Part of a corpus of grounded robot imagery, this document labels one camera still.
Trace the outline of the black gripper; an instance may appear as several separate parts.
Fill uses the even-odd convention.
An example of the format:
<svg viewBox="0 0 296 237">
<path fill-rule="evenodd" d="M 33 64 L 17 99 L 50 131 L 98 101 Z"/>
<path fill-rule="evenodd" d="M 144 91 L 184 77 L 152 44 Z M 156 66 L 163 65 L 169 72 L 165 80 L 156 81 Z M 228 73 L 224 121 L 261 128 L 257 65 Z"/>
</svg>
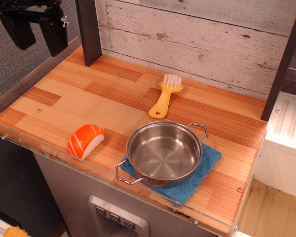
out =
<svg viewBox="0 0 296 237">
<path fill-rule="evenodd" d="M 36 43 L 29 21 L 22 17 L 40 18 L 39 25 L 52 57 L 68 46 L 67 16 L 61 0 L 0 0 L 0 20 L 15 45 L 25 50 Z M 29 10 L 46 6 L 44 12 Z"/>
</svg>

